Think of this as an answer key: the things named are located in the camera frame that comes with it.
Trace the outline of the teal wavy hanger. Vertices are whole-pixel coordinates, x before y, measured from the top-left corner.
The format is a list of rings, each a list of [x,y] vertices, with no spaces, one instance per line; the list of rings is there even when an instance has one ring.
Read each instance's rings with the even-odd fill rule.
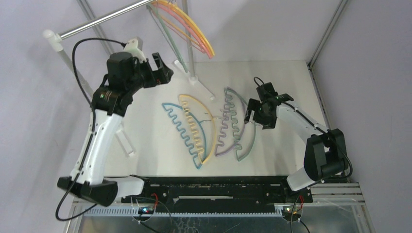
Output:
[[[230,121],[232,136],[234,139],[233,150],[234,150],[237,161],[241,162],[251,153],[253,149],[253,146],[256,140],[256,131],[257,131],[256,125],[253,123],[253,136],[251,137],[251,143],[249,147],[242,153],[243,147],[240,141],[244,134],[246,124],[244,123],[242,130],[237,126],[239,123],[239,120],[237,118],[237,111],[235,110],[236,105],[233,101],[232,94],[239,98],[241,102],[241,106],[242,106],[242,111],[244,114],[246,114],[247,102],[240,94],[238,94],[234,89],[230,87],[226,87],[224,89],[224,93],[225,93],[225,103],[229,105],[229,109],[228,109],[229,121]]]

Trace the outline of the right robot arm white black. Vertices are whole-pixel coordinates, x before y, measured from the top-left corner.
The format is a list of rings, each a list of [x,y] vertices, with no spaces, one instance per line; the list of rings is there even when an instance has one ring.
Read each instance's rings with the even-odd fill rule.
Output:
[[[272,83],[257,85],[258,100],[249,99],[244,122],[257,123],[273,129],[277,120],[288,124],[306,144],[303,167],[288,175],[283,181],[281,197],[293,202],[300,190],[337,174],[353,171],[340,129],[329,129],[305,113],[289,94],[279,94]]]

